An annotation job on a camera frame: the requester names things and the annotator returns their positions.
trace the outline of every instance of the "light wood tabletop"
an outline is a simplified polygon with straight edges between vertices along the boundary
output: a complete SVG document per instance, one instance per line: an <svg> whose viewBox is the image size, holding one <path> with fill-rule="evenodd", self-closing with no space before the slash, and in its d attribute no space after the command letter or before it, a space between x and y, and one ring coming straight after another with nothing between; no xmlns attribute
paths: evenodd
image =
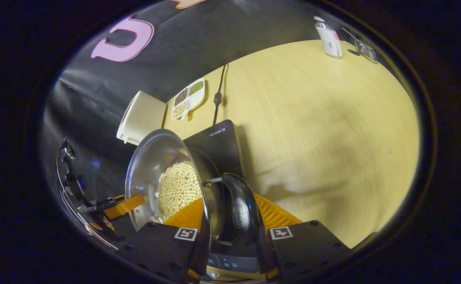
<svg viewBox="0 0 461 284"><path fill-rule="evenodd" d="M302 221L317 219L348 247L382 228L409 190L420 146L415 108L381 64L320 40L287 43L228 64L217 122L238 126L244 178ZM164 128L185 139L211 126L219 68L205 100Z"/></svg>

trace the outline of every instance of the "white divided tray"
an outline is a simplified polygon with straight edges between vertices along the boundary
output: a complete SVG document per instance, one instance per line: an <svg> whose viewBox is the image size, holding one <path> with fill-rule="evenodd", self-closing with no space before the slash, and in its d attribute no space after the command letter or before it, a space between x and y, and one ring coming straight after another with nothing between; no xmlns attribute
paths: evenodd
<svg viewBox="0 0 461 284"><path fill-rule="evenodd" d="M191 88L199 82L202 82L202 87L199 90L195 91L194 93L191 93ZM200 104L202 104L202 101L204 100L205 88L206 88L206 83L204 82L204 79L201 78L201 79L197 79L195 82L188 85L181 92L179 92L178 95L176 95L176 97L178 97L179 95L182 95L182 93L185 90L187 90L187 97L183 101L179 102L178 104L176 104L176 99L174 99L174 104L171 110L171 118L178 119L181 117L182 119L185 119L189 111L193 110L194 108L197 108Z"/></svg>

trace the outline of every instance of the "black pot handle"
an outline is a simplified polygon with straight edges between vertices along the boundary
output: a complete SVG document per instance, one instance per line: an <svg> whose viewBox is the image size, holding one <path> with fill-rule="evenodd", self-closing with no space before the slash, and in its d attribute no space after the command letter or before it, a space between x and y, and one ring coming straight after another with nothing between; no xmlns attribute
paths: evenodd
<svg viewBox="0 0 461 284"><path fill-rule="evenodd" d="M206 183L213 182L222 182L230 191L232 221L238 233L238 242L253 243L261 227L262 218L252 189L245 180L231 173L224 173L222 177L206 181Z"/></svg>

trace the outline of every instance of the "black induction cooker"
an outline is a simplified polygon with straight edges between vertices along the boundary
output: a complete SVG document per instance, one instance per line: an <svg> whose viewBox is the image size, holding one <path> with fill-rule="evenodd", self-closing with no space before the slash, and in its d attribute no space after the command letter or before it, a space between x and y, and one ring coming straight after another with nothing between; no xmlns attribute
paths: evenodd
<svg viewBox="0 0 461 284"><path fill-rule="evenodd" d="M198 155L212 169L215 178L222 173L233 173L243 177L243 156L236 131L230 120L224 120L184 140L191 154ZM236 238L231 216L231 197L228 189L222 188L225 200L225 229L219 240L213 241L208 265L239 273L257 273L259 266L254 245L226 244Z"/></svg>

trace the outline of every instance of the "electrical cord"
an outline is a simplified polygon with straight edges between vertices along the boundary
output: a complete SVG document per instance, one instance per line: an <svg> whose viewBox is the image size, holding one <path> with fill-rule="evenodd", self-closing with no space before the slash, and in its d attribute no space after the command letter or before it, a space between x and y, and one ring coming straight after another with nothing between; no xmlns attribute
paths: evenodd
<svg viewBox="0 0 461 284"><path fill-rule="evenodd" d="M222 103L222 93L220 92L220 90L222 89L223 73L225 72L225 65L223 65L222 76L220 77L220 86L218 87L218 92L216 92L215 99L213 100L213 102L215 103L215 116L213 117L213 125L216 124L216 115L218 114L218 106Z"/></svg>

